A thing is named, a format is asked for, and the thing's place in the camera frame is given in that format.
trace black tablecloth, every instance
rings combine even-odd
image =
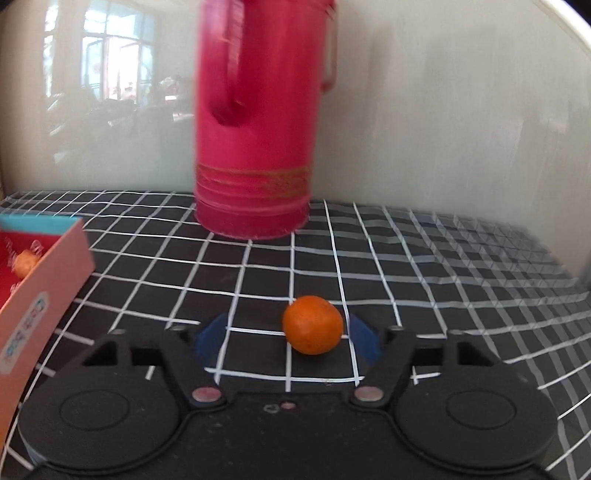
[[[330,300],[345,318],[356,314],[378,328],[399,324],[425,338],[444,338],[448,329],[482,335],[554,402],[560,421],[547,456],[552,473],[565,479],[589,473],[587,292],[524,231],[314,201],[310,222],[297,234],[242,242],[201,227],[188,193],[29,192],[12,195],[1,208],[80,216],[96,261],[23,398],[110,329],[191,327],[220,313],[229,313],[227,341],[209,368],[222,385],[349,388],[366,365],[347,335],[317,358],[286,345],[285,306],[312,294]],[[157,380],[160,373],[149,368],[145,374]],[[421,367],[413,379],[437,374],[436,367]],[[3,459],[3,477],[26,473],[26,450],[14,428]]]

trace thermos handle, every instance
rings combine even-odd
[[[322,92],[328,93],[336,85],[338,60],[337,60],[337,42],[339,40],[339,17],[336,6],[336,1],[330,2],[328,14],[330,15],[331,26],[331,38],[330,38],[330,74],[328,78],[322,82]]]
[[[207,0],[204,27],[209,110],[221,125],[238,125],[241,104],[236,100],[242,50],[244,3],[242,0]]]

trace thermos base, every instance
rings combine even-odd
[[[195,217],[207,230],[240,240],[269,240],[289,235],[308,222],[310,207],[280,215],[235,214],[197,202]]]

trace tangerine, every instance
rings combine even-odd
[[[343,335],[343,317],[325,299],[300,297],[283,313],[287,341],[299,353],[320,355],[336,347]]]

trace orange candy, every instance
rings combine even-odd
[[[320,355],[339,344],[343,335],[343,317],[320,297],[301,297],[286,308],[283,331],[298,352]]]
[[[39,257],[36,256],[30,250],[25,250],[21,254],[17,255],[14,260],[12,270],[14,274],[21,280],[25,279],[29,273],[39,263]]]

